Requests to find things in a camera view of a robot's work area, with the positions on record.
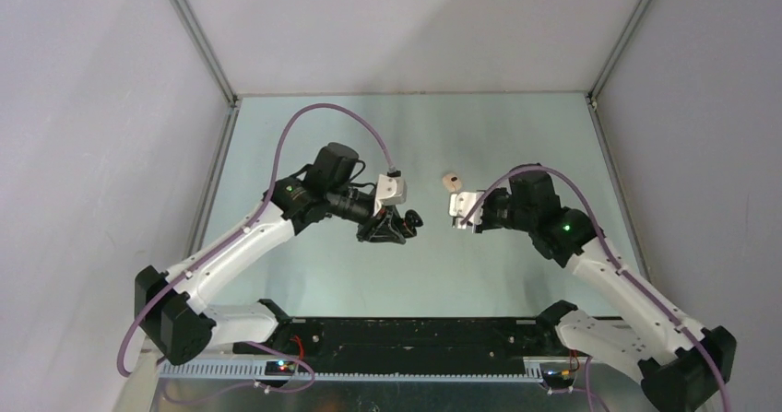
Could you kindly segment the white earbud charging case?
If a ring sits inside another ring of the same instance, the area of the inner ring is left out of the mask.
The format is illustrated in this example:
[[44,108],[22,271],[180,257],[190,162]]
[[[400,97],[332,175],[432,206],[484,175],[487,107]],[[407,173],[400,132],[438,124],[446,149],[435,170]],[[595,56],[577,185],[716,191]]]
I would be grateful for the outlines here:
[[454,173],[447,173],[442,178],[442,183],[446,191],[450,194],[456,194],[463,188],[460,178]]

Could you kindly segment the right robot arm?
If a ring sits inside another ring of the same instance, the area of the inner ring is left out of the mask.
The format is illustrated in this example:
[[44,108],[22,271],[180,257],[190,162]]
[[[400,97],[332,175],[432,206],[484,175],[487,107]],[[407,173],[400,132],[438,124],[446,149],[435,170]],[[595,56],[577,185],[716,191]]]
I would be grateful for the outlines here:
[[718,395],[732,409],[727,384],[737,340],[706,328],[666,299],[621,258],[577,185],[540,164],[519,165],[487,189],[449,198],[454,227],[524,232],[535,250],[596,290],[625,322],[620,328],[560,300],[538,316],[539,348],[567,348],[612,367],[642,389],[658,411],[696,411]]

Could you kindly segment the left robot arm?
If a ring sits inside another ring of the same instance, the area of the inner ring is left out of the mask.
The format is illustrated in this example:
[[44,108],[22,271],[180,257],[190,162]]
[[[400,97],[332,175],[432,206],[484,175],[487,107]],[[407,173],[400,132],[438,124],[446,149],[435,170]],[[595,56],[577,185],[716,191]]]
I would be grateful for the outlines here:
[[325,218],[357,226],[360,242],[403,244],[422,227],[414,210],[400,214],[407,188],[399,172],[379,175],[370,193],[351,177],[361,164],[350,147],[331,142],[314,162],[273,183],[261,206],[217,241],[160,272],[136,276],[140,327],[172,365],[183,365],[209,347],[255,342],[269,353],[288,348],[291,329],[267,301],[218,307],[220,291],[264,254]]

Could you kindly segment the black earbud charging case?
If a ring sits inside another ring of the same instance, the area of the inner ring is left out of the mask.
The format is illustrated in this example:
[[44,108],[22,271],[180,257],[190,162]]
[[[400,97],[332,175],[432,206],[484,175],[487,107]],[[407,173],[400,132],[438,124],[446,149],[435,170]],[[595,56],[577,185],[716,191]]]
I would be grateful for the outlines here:
[[405,212],[401,231],[406,239],[416,237],[418,235],[418,228],[421,228],[422,226],[423,220],[417,211],[409,209]]

